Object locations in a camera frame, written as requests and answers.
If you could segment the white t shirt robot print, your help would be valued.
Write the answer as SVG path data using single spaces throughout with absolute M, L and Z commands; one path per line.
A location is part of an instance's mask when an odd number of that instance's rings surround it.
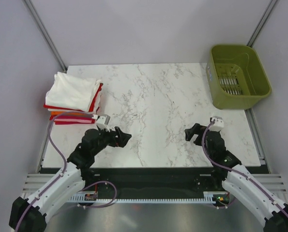
M 96 108 L 95 101 L 101 87 L 101 79 L 58 72 L 54 75 L 51 89 L 45 95 L 44 107 L 92 112 Z

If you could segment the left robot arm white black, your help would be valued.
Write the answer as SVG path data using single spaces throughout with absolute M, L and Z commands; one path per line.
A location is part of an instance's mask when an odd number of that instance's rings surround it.
M 94 187 L 90 167 L 95 156 L 107 146 L 125 147 L 131 137 L 119 127 L 87 130 L 70 156 L 63 159 L 63 167 L 47 183 L 29 197 L 18 197 L 13 202 L 9 226 L 16 232 L 43 232 L 57 210 L 74 194 Z

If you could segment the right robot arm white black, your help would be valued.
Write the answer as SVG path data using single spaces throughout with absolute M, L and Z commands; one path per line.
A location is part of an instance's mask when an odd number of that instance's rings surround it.
M 220 131 L 223 127 L 215 120 L 209 125 L 198 123 L 185 129 L 185 140 L 201 146 L 213 165 L 211 186 L 229 192 L 260 222 L 265 232 L 288 232 L 288 203 L 264 187 L 229 150 Z

